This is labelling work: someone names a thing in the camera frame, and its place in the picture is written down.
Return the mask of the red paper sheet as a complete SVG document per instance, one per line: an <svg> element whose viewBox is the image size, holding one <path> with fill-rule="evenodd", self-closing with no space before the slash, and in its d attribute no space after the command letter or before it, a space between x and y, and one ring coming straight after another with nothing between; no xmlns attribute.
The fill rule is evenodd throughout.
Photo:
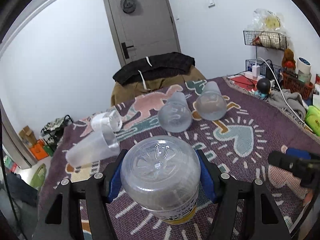
<svg viewBox="0 0 320 240"><path fill-rule="evenodd" d="M257 90L257 81L251 80L243 75L230 76L229 79L240 88L243 88L249 92L255 92Z"/></svg>

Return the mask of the black round-head figurine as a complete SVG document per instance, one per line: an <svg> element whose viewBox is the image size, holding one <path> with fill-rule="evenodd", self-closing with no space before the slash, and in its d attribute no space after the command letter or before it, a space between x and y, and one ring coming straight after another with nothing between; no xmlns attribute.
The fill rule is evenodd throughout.
<svg viewBox="0 0 320 240"><path fill-rule="evenodd" d="M254 93L255 97L265 100L271 92L271 83L267 78L260 79L255 85L256 91Z"/></svg>

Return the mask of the clear cup with orange label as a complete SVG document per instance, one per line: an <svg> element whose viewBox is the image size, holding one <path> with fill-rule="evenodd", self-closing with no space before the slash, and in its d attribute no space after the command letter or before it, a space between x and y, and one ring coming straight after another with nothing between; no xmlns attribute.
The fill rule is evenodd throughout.
<svg viewBox="0 0 320 240"><path fill-rule="evenodd" d="M168 135L144 139L130 148L120 171L126 193L144 210L172 225L194 216L200 176L196 151Z"/></svg>

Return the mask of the frosted cup lying left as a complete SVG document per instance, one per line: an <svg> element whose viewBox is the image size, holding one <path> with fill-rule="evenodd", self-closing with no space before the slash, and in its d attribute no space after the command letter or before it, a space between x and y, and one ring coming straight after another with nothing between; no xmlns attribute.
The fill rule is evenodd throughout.
<svg viewBox="0 0 320 240"><path fill-rule="evenodd" d="M69 165L76 168L119 154L119 142L114 132L107 126L100 131L93 131L74 145L66 153L66 160Z"/></svg>

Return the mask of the white wall switch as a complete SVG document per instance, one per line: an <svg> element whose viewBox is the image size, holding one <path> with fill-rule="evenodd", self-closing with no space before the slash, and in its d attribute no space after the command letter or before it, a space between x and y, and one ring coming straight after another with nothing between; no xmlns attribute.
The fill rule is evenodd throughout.
<svg viewBox="0 0 320 240"><path fill-rule="evenodd" d="M208 8L214 7L215 6L214 0L207 0L207 5L208 5Z"/></svg>

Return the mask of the black jacket on chair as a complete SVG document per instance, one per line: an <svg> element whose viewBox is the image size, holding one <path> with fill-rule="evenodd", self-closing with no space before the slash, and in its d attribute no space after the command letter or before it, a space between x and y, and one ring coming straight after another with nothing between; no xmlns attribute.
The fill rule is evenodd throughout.
<svg viewBox="0 0 320 240"><path fill-rule="evenodd" d="M130 62L114 74L113 79L120 85L128 85L142 80L186 75L195 59L178 52L159 54Z"/></svg>

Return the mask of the white tape roll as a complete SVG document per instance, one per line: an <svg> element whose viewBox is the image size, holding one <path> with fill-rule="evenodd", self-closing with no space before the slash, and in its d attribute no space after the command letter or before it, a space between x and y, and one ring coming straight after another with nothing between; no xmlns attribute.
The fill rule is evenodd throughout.
<svg viewBox="0 0 320 240"><path fill-rule="evenodd" d="M311 75L311 63L303 57L297 58L298 76Z"/></svg>

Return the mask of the brown chair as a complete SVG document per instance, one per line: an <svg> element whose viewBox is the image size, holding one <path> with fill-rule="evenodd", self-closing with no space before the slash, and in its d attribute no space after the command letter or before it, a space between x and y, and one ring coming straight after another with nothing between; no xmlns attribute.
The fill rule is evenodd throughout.
<svg viewBox="0 0 320 240"><path fill-rule="evenodd" d="M142 94L148 94L164 87L180 85L187 81L200 81L205 79L205 76L196 67L191 66L187 75L176 75L146 81L146 89L144 88L143 81L134 82L128 85L121 85L116 82L111 93L111 106L132 100Z"/></svg>

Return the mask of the grey cloth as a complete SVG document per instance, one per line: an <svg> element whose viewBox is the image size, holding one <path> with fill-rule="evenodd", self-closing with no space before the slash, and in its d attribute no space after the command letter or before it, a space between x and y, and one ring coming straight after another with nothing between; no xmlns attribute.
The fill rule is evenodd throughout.
<svg viewBox="0 0 320 240"><path fill-rule="evenodd" d="M305 119L306 109L303 105L302 96L297 92L291 93L289 89L272 90L267 102L274 107L287 111L293 110L302 120Z"/></svg>

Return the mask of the frosted cup lying right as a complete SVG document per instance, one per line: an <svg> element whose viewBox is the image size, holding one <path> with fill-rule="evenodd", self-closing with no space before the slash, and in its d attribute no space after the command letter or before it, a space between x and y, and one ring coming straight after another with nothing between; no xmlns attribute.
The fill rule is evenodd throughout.
<svg viewBox="0 0 320 240"><path fill-rule="evenodd" d="M227 112L227 103L215 81L206 83L195 106L200 117L209 121L220 120Z"/></svg>

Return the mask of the green wet wipes pack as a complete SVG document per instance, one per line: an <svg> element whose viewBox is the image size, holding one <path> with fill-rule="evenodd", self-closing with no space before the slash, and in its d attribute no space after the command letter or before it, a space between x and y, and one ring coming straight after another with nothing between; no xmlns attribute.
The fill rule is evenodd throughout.
<svg viewBox="0 0 320 240"><path fill-rule="evenodd" d="M312 129L313 133L320 136L320 111L317 107L309 106L305 122Z"/></svg>

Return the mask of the cardboard box on floor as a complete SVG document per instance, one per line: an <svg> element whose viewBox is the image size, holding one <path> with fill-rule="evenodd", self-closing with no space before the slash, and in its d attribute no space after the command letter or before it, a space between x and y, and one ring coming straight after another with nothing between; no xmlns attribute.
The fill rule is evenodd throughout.
<svg viewBox="0 0 320 240"><path fill-rule="evenodd" d="M37 144L37 139L35 137L34 132L29 128L29 126L25 126L24 128L22 128L18 135L20 136L20 138L23 140L23 142L25 144L27 144L29 147L34 146L35 144Z"/></svg>

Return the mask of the white power strip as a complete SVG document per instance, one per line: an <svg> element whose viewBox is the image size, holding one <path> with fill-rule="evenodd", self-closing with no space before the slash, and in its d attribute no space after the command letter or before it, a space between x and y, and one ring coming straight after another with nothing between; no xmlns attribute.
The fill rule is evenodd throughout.
<svg viewBox="0 0 320 240"><path fill-rule="evenodd" d="M272 69L269 68L267 65L259 65L255 63L252 66L250 66L247 71L245 71L245 77L251 80L255 80L257 82L262 78L267 78L270 80L271 87L274 87L275 78L271 70Z"/></svg>

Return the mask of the brown plush toy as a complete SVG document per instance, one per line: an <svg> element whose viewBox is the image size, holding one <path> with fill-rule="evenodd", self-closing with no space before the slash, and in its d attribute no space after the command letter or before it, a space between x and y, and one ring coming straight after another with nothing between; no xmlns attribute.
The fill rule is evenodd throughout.
<svg viewBox="0 0 320 240"><path fill-rule="evenodd" d="M289 48L285 49L281 66L283 68L290 69L290 70L296 69L296 61L294 59L294 53L291 49Z"/></svg>

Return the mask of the frosted cup lying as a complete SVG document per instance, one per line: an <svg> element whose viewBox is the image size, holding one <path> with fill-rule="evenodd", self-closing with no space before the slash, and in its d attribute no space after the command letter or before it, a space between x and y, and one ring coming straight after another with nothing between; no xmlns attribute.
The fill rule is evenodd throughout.
<svg viewBox="0 0 320 240"><path fill-rule="evenodd" d="M193 120L187 100L182 92L174 92L158 111L157 117L161 128L170 133L186 131Z"/></svg>
<svg viewBox="0 0 320 240"><path fill-rule="evenodd" d="M200 117L209 121L220 120L227 112L227 103L215 81L206 83L195 106Z"/></svg>
<svg viewBox="0 0 320 240"><path fill-rule="evenodd" d="M119 154L119 142L114 132L107 126L100 131L93 131L74 145L66 153L66 160L69 165L76 168Z"/></svg>

